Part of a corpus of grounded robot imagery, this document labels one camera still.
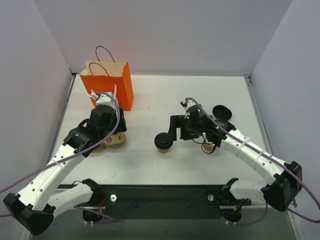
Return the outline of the brown pulp cup carrier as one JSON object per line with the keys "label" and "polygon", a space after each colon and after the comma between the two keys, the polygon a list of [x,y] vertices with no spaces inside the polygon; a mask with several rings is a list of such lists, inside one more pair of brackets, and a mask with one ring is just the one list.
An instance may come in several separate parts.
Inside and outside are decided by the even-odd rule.
{"label": "brown pulp cup carrier", "polygon": [[93,152],[101,152],[106,148],[110,149],[118,149],[123,146],[126,142],[126,134],[125,132],[118,132],[116,134],[111,135],[107,140],[100,144],[98,148],[96,148]]}

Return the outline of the orange paper bag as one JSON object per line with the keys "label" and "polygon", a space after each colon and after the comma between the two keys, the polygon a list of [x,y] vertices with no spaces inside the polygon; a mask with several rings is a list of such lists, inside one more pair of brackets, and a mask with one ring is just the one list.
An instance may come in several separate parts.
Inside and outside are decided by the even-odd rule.
{"label": "orange paper bag", "polygon": [[[98,49],[109,53],[111,60],[100,60]],[[85,69],[80,73],[80,78],[88,94],[93,90],[97,92],[114,92],[117,85],[116,98],[124,111],[132,109],[134,90],[131,79],[130,66],[127,61],[116,61],[106,47],[98,45],[95,48],[97,60],[88,60]]]}

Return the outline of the brown paper coffee cup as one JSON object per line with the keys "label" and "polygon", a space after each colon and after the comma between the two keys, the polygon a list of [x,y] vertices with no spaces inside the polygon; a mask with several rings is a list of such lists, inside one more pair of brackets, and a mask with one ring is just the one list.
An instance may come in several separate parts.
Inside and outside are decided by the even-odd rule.
{"label": "brown paper coffee cup", "polygon": [[170,147],[167,147],[167,148],[158,147],[158,148],[157,148],[158,152],[161,153],[161,154],[166,154],[166,153],[168,153],[168,152],[170,151],[170,149],[171,149]]}

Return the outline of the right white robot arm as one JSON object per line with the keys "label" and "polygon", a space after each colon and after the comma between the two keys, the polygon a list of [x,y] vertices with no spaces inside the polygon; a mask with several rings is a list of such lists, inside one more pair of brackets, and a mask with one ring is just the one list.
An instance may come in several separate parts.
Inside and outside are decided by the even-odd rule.
{"label": "right white robot arm", "polygon": [[229,181],[227,188],[221,192],[227,204],[242,199],[262,200],[284,212],[302,189],[298,182],[303,178],[300,164],[272,157],[244,136],[227,118],[211,121],[198,106],[193,105],[187,108],[185,114],[170,117],[170,142],[176,141],[177,129],[180,129],[182,140],[203,138],[205,143],[233,154],[262,177],[262,181],[238,178]]}

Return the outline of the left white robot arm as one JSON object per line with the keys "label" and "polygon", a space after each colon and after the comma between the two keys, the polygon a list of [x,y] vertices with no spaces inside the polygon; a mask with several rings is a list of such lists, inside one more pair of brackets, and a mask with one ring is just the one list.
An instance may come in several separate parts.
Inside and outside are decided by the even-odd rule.
{"label": "left white robot arm", "polygon": [[11,216],[33,236],[38,236],[61,213],[82,203],[91,206],[101,203],[105,199],[102,187],[90,178],[58,194],[54,192],[93,150],[113,134],[126,130],[122,107],[99,105],[93,108],[89,118],[69,131],[47,169],[18,193],[7,194],[3,203]]}

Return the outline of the white cylindrical straw holder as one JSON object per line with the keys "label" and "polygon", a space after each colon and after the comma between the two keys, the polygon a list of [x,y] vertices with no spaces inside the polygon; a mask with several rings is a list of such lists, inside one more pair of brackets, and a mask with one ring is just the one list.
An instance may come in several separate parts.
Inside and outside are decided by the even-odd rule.
{"label": "white cylindrical straw holder", "polygon": [[98,92],[98,95],[99,95],[99,99],[100,98],[109,98],[109,99],[113,99],[115,101],[117,101],[117,97],[114,95],[113,92],[103,92],[103,91],[100,91]]}

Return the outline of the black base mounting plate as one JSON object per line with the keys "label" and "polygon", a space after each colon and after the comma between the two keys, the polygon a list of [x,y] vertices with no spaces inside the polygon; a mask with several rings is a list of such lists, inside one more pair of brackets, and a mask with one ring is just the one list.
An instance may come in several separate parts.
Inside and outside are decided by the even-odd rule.
{"label": "black base mounting plate", "polygon": [[218,185],[102,185],[102,210],[116,220],[219,219],[220,208],[251,201],[235,199]]}

